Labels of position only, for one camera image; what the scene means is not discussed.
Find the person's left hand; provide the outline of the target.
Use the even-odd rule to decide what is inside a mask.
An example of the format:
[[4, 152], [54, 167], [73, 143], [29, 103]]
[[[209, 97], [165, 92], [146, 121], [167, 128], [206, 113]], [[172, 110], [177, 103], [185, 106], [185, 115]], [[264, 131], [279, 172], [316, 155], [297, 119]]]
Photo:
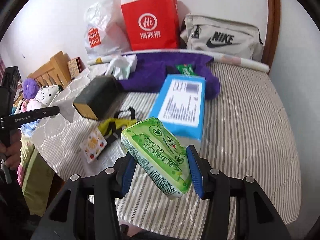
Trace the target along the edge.
[[21, 137], [22, 133], [18, 129], [11, 135], [11, 145], [9, 147], [6, 147], [1, 141], [1, 153], [4, 153], [7, 156], [5, 164], [11, 170], [17, 169], [21, 162]]

